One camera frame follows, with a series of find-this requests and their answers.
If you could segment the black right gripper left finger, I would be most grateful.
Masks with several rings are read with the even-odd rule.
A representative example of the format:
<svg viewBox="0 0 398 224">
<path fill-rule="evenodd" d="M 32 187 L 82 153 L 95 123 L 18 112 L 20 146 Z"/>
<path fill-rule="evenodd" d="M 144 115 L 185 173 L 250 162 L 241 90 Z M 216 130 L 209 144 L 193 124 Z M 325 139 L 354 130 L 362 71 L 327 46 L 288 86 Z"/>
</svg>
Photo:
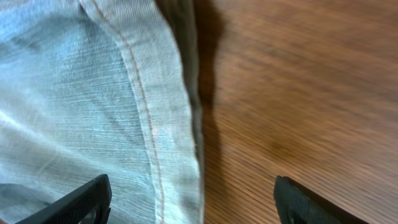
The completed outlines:
<svg viewBox="0 0 398 224">
<path fill-rule="evenodd" d="M 107 224 L 112 191 L 101 174 L 17 224 Z"/>
</svg>

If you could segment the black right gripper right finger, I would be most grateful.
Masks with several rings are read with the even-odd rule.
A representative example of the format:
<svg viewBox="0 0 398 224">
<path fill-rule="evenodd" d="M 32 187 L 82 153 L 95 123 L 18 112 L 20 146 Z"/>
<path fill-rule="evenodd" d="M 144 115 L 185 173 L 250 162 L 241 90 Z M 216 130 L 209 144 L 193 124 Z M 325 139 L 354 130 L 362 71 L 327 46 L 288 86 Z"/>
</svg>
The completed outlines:
<svg viewBox="0 0 398 224">
<path fill-rule="evenodd" d="M 290 177 L 276 177 L 274 200 L 282 224 L 368 224 Z"/>
</svg>

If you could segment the light blue denim shorts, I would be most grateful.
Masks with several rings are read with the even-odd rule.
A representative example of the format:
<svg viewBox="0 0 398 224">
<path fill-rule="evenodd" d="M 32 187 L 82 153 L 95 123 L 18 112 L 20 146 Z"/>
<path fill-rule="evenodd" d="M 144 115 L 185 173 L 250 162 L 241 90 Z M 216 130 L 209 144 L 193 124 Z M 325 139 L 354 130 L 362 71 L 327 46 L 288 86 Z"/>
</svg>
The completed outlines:
<svg viewBox="0 0 398 224">
<path fill-rule="evenodd" d="M 192 1 L 1 2 L 1 220 L 107 174 L 110 223 L 203 223 Z"/>
</svg>

